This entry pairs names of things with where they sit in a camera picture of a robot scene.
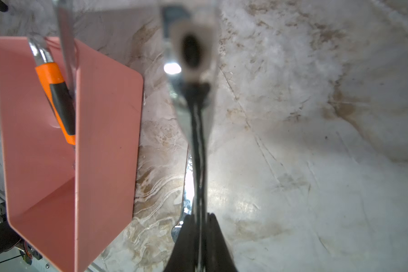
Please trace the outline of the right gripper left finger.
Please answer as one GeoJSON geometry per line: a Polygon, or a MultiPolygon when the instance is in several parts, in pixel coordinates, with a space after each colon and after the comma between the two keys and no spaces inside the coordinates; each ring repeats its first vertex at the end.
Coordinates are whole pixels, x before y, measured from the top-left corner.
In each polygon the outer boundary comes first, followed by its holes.
{"type": "Polygon", "coordinates": [[[187,215],[164,272],[194,272],[197,226],[194,215],[187,215]]]}

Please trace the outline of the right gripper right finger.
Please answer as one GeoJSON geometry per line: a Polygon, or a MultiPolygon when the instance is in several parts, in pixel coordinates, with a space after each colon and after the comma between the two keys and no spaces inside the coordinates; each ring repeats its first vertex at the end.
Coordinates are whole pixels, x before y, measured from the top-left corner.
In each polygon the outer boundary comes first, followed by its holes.
{"type": "Polygon", "coordinates": [[[237,272],[215,214],[208,214],[204,234],[206,272],[237,272]]]}

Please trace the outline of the pink plastic storage box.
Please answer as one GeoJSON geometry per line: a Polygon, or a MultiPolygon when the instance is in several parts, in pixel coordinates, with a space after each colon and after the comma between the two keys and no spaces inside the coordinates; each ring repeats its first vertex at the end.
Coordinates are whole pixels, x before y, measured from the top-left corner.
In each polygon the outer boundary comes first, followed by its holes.
{"type": "Polygon", "coordinates": [[[77,143],[57,126],[25,37],[0,37],[0,122],[11,227],[82,272],[131,222],[143,78],[76,41],[77,143]]]}

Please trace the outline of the orange handled adjustable wrench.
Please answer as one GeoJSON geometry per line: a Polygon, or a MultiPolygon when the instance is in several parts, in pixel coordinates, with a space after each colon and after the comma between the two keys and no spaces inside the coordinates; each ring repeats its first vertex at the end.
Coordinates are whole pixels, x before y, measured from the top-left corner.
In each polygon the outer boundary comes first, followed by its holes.
{"type": "Polygon", "coordinates": [[[27,40],[36,63],[35,70],[45,96],[67,143],[74,146],[76,144],[75,108],[61,70],[54,61],[46,39],[43,36],[30,34],[27,36],[27,40]]]}

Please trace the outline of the long open-end wrench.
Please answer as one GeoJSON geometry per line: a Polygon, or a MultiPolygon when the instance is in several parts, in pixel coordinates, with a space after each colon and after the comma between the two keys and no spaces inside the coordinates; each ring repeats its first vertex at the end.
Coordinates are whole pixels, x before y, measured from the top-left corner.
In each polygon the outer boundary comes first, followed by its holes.
{"type": "Polygon", "coordinates": [[[192,152],[197,236],[207,229],[207,145],[212,130],[218,70],[216,1],[158,1],[164,72],[179,126],[192,152]]]}

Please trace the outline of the large silver adjustable wrench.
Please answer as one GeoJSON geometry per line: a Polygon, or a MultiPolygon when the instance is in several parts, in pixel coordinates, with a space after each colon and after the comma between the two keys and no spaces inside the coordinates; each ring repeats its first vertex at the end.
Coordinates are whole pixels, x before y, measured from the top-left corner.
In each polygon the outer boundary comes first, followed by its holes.
{"type": "Polygon", "coordinates": [[[75,99],[77,57],[73,34],[73,1],[53,0],[70,96],[75,99]]]}

